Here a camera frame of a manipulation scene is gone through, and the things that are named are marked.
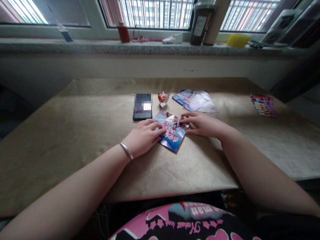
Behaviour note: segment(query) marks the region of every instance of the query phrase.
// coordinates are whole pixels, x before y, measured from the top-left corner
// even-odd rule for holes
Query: granite window ledge
[[[96,54],[147,54],[193,56],[281,56],[297,57],[307,50],[295,48],[253,49],[214,46],[192,46],[190,43],[163,44],[162,42],[121,43],[112,40],[75,40],[67,43],[62,39],[1,38],[0,53],[96,53]]]

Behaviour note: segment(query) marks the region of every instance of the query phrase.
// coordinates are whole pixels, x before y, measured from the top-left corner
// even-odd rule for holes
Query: desk
[[[320,177],[320,129],[274,99],[278,118],[258,115],[246,78],[73,80],[0,142],[0,217],[16,215],[35,199],[118,144],[136,125],[132,93],[171,96],[207,90],[219,113],[295,180]],[[186,112],[172,98],[166,110]],[[188,135],[178,153],[157,144],[127,165],[106,196],[119,202],[238,188],[217,139]]]

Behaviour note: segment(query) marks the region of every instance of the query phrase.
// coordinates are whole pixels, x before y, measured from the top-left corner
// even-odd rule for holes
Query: yellow container
[[[232,47],[244,47],[251,37],[252,35],[248,34],[231,34],[227,41],[227,45]]]

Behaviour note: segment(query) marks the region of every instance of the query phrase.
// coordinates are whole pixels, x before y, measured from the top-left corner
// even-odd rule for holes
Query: hand
[[[219,139],[226,131],[232,129],[232,127],[224,122],[201,112],[187,112],[183,113],[181,117],[188,118],[180,120],[179,123],[193,123],[196,126],[194,129],[187,130],[186,134],[215,137]]]
[[[133,157],[136,158],[156,145],[161,139],[159,136],[165,132],[166,129],[162,129],[160,123],[157,123],[152,119],[143,120],[132,129],[122,143],[126,145]]]

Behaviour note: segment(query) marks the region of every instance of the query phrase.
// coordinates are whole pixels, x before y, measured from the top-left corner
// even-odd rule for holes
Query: bracelet
[[[130,159],[133,160],[133,156],[132,156],[131,152],[129,151],[129,149],[126,147],[126,145],[124,145],[123,143],[120,143],[120,146],[127,152]]]

